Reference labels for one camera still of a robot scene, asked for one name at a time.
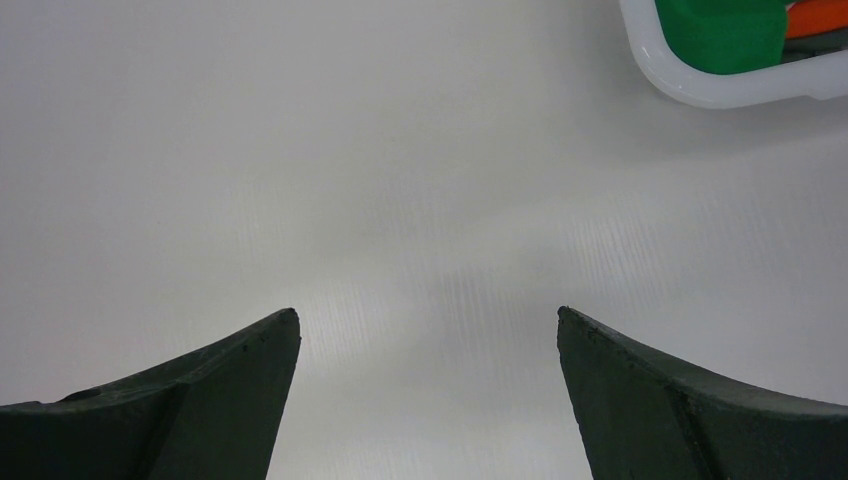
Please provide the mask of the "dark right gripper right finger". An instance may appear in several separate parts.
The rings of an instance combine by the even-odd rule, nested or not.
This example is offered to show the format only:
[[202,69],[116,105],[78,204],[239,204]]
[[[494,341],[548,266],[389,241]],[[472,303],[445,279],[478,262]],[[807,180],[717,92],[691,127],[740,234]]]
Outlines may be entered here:
[[843,479],[847,409],[740,382],[570,307],[560,364],[596,479]]

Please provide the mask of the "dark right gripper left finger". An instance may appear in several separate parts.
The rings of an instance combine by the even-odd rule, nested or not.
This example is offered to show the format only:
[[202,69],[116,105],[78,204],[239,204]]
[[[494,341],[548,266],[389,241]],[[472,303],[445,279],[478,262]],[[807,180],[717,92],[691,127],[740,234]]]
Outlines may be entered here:
[[219,341],[52,402],[1,409],[5,479],[263,479],[294,377],[283,309]]

